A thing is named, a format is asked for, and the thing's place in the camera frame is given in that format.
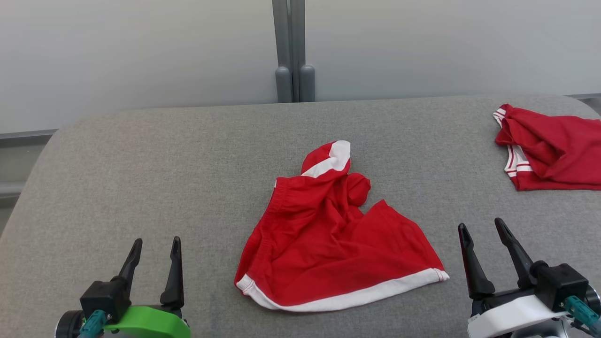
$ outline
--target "clothing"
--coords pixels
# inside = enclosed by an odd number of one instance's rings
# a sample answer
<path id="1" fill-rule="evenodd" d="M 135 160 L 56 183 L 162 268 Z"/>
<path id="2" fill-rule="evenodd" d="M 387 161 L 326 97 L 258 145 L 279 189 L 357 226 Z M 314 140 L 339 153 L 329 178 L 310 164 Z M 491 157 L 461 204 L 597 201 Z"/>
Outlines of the clothing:
<path id="1" fill-rule="evenodd" d="M 546 116 L 511 105 L 493 113 L 495 142 L 507 146 L 505 172 L 518 191 L 601 190 L 601 121 Z"/>
<path id="2" fill-rule="evenodd" d="M 350 143 L 311 152 L 279 177 L 248 239 L 235 284 L 268 309 L 360 306 L 449 276 L 421 229 L 383 200 L 365 215 L 370 181 L 349 174 Z"/>

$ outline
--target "white panel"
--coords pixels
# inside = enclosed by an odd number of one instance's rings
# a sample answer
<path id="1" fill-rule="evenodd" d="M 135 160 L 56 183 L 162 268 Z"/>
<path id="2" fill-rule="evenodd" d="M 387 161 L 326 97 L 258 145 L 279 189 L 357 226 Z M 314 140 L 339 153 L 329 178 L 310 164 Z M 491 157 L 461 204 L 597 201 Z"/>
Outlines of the white panel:
<path id="1" fill-rule="evenodd" d="M 599 0 L 306 0 L 316 100 L 601 92 Z"/>
<path id="2" fill-rule="evenodd" d="M 277 102 L 270 0 L 2 0 L 0 133 Z"/>

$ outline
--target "red cloth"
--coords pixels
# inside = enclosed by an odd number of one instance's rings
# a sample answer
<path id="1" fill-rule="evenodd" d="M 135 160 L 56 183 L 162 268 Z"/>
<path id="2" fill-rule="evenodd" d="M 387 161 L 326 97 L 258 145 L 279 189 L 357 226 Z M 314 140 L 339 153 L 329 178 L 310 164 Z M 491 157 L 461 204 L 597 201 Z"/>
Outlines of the red cloth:
<path id="1" fill-rule="evenodd" d="M 365 215 L 370 181 L 348 174 L 350 143 L 325 144 L 301 176 L 279 177 L 235 284 L 268 309 L 329 311 L 448 279 L 417 224 L 386 202 Z"/>
<path id="2" fill-rule="evenodd" d="M 493 116 L 501 125 L 495 142 L 509 150 L 505 172 L 518 191 L 601 190 L 601 121 L 511 105 Z"/>

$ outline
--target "teal connector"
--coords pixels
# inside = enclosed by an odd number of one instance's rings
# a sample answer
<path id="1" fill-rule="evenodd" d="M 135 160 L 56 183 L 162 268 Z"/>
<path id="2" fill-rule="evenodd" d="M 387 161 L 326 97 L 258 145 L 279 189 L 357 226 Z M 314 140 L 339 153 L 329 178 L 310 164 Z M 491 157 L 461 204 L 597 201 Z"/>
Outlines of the teal connector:
<path id="1" fill-rule="evenodd" d="M 575 319 L 581 321 L 584 325 L 591 330 L 595 336 L 599 336 L 601 333 L 601 324 L 599 322 L 599 315 L 591 310 L 580 298 L 576 296 L 569 296 L 565 300 L 565 310 L 568 311 Z"/>
<path id="2" fill-rule="evenodd" d="M 96 310 L 85 321 L 84 326 L 79 330 L 79 338 L 96 338 L 103 333 L 103 327 L 106 325 L 106 313 L 103 310 Z"/>

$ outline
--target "red garment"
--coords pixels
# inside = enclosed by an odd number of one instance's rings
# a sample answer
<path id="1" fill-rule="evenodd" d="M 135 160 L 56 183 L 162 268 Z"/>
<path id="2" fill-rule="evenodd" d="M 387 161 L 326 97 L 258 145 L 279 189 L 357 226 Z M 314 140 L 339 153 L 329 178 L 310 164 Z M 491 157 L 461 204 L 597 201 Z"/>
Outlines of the red garment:
<path id="1" fill-rule="evenodd" d="M 601 190 L 601 121 L 546 116 L 510 105 L 493 113 L 506 145 L 505 172 L 518 191 Z"/>
<path id="2" fill-rule="evenodd" d="M 331 311 L 448 279 L 417 224 L 386 202 L 365 215 L 370 181 L 348 174 L 350 143 L 311 152 L 279 177 L 248 239 L 235 284 L 268 309 Z"/>

